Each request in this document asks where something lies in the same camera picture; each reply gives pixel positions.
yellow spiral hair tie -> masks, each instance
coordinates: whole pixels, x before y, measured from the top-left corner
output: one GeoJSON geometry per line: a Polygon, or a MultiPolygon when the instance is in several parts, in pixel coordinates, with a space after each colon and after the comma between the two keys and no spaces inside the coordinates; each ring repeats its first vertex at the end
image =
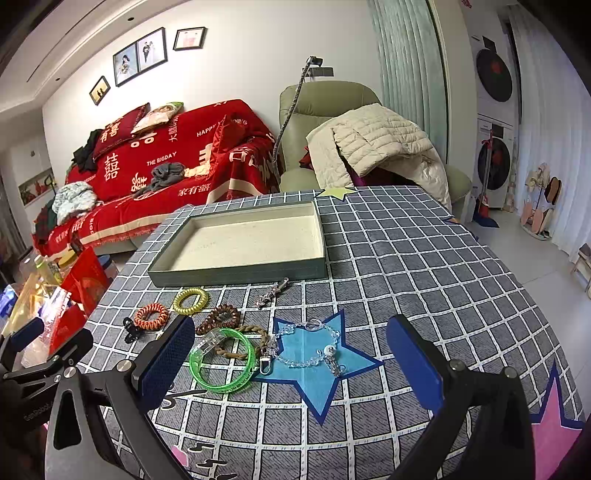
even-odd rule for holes
{"type": "Polygon", "coordinates": [[[177,296],[174,298],[173,310],[177,312],[179,315],[195,315],[197,312],[203,310],[205,305],[207,305],[208,300],[209,295],[202,288],[187,288],[186,290],[183,290],[182,292],[178,293],[177,296]],[[193,306],[191,307],[181,307],[183,300],[190,297],[191,295],[199,295],[199,300],[197,301],[197,303],[193,304],[193,306]]]}

checkered tablecloth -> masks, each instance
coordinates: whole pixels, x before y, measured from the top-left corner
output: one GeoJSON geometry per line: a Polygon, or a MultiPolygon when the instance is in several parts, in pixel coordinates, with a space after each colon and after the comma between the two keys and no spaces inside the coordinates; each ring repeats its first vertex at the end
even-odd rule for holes
{"type": "MultiPolygon", "coordinates": [[[[496,255],[463,226],[446,222],[448,212],[418,187],[358,190],[344,201],[299,192],[179,209],[131,257],[91,315],[87,327],[95,346],[82,360],[83,369],[110,369],[121,359],[134,358],[155,337],[146,334],[126,344],[122,320],[154,301],[170,306],[181,290],[157,288],[146,269],[188,216],[315,199],[326,241],[328,279],[292,282],[260,311],[254,302],[270,284],[208,287],[208,308],[194,321],[198,324],[221,303],[236,306],[244,323],[265,328],[273,316],[323,319],[344,309],[348,344],[384,365],[343,380],[321,426],[290,385],[251,382],[234,394],[192,394],[197,387],[185,364],[171,388],[171,393],[185,394],[170,397],[149,415],[195,478],[388,476],[432,416],[419,405],[386,342],[386,321],[397,312],[447,358],[460,358],[485,372],[515,367],[532,412],[540,408],[556,362],[566,416],[584,420],[556,335],[496,255]]],[[[214,383],[235,378],[243,365],[219,355],[210,361],[209,379],[214,383]]],[[[443,474],[457,464],[477,414],[474,408],[466,416],[443,474]]],[[[113,412],[107,408],[104,415],[124,464],[138,474],[113,412]]]]}

red sofa cover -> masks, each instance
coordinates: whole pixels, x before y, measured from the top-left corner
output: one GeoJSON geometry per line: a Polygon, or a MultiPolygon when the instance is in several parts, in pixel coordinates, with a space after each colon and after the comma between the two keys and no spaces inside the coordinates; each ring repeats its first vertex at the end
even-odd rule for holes
{"type": "Polygon", "coordinates": [[[98,161],[96,174],[74,167],[66,183],[84,180],[104,203],[84,216],[59,225],[35,247],[50,258],[62,256],[73,232],[83,245],[96,247],[153,231],[170,213],[278,190],[271,169],[274,139],[242,100],[208,105],[175,116],[151,134],[134,138],[98,161]],[[187,168],[209,159],[208,175],[189,177],[156,192],[131,196],[150,182],[159,163],[180,162],[187,168]]]}

open box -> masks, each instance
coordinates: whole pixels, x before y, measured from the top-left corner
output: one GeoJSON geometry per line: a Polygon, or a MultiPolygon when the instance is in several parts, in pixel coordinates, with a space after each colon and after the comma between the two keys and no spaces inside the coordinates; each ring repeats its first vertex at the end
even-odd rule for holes
{"type": "Polygon", "coordinates": [[[148,275],[157,287],[326,278],[318,210],[299,202],[189,217],[148,275]]]}

screw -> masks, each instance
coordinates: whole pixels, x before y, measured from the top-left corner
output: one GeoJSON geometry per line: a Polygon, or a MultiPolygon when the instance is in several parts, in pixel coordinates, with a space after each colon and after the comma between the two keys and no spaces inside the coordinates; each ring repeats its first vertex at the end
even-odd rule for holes
{"type": "Polygon", "coordinates": [[[464,362],[456,359],[450,360],[449,366],[454,372],[460,372],[466,368],[466,364],[464,362]]]}
{"type": "Polygon", "coordinates": [[[507,378],[517,378],[517,370],[513,367],[505,367],[503,373],[507,378]]]}
{"type": "Polygon", "coordinates": [[[131,365],[133,365],[131,360],[121,360],[117,363],[117,370],[119,372],[127,372],[131,368],[131,365]]]}
{"type": "Polygon", "coordinates": [[[64,371],[64,377],[71,378],[76,374],[76,367],[68,367],[64,371]]]}

